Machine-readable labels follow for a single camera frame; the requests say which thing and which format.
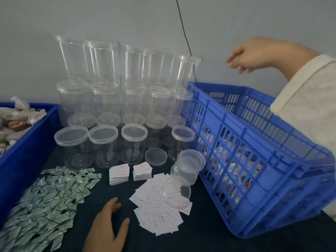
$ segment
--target white sleeve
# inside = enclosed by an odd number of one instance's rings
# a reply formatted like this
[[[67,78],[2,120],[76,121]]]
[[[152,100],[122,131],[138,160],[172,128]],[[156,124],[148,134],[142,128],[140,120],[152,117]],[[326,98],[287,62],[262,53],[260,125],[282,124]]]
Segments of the white sleeve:
[[[306,63],[270,109],[336,157],[336,59],[320,55]]]

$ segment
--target blue plastic basket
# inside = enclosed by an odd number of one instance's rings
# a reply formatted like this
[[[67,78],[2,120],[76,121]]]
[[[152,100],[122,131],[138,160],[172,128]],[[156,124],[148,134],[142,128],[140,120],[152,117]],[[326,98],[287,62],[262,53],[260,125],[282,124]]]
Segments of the blue plastic basket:
[[[310,218],[336,198],[333,155],[273,115],[273,97],[231,85],[189,89],[187,125],[206,158],[199,176],[234,235]]]
[[[0,106],[14,108],[14,103],[0,102]],[[59,105],[31,103],[30,106],[45,109],[47,115],[0,157],[0,229],[22,193],[40,173],[56,146],[54,134],[61,129]]]

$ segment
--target black tablecloth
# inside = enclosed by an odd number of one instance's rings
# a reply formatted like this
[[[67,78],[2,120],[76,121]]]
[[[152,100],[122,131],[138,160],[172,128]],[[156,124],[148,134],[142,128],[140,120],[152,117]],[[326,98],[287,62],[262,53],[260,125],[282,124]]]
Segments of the black tablecloth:
[[[152,174],[170,173],[172,164],[167,160],[164,165],[153,167]],[[59,147],[50,155],[44,169],[56,166],[63,166]],[[145,180],[133,181],[131,167],[128,182],[110,186],[108,170],[101,173],[102,178],[91,190],[91,194],[83,204],[78,205],[73,228],[68,229],[62,246],[57,251],[82,251],[95,216],[113,197],[118,197],[121,203],[121,208],[111,218],[114,232],[118,232],[126,217],[130,218],[123,251],[336,251],[336,222],[324,212],[309,220],[250,239],[235,237],[226,228],[200,178],[191,186],[190,216],[181,213],[184,222],[179,225],[177,232],[156,237],[139,226],[133,211],[137,206],[129,200]]]

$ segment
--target blue plastic crate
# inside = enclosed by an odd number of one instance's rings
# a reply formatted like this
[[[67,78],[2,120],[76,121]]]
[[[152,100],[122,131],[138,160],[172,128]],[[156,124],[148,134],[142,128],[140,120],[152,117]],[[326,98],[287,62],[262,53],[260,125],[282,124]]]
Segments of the blue plastic crate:
[[[333,155],[273,115],[273,97],[248,87],[189,87],[187,125],[206,158],[199,176],[234,235],[307,219],[336,198]]]
[[[0,106],[14,108],[14,103],[0,102]],[[45,109],[47,115],[0,157],[0,229],[12,207],[40,173],[56,146],[54,134],[61,129],[59,105],[31,103],[30,106]]]

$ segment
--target white wall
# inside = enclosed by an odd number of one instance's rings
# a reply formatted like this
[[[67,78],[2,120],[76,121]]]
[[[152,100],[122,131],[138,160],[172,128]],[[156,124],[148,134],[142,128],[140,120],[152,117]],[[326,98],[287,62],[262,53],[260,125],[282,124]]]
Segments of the white wall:
[[[336,56],[336,0],[179,0],[203,82],[248,85],[277,96],[286,84],[273,70],[238,75],[224,63],[252,36],[304,43]],[[1,0],[0,100],[58,102],[66,71],[53,34],[114,38],[188,54],[175,0]]]

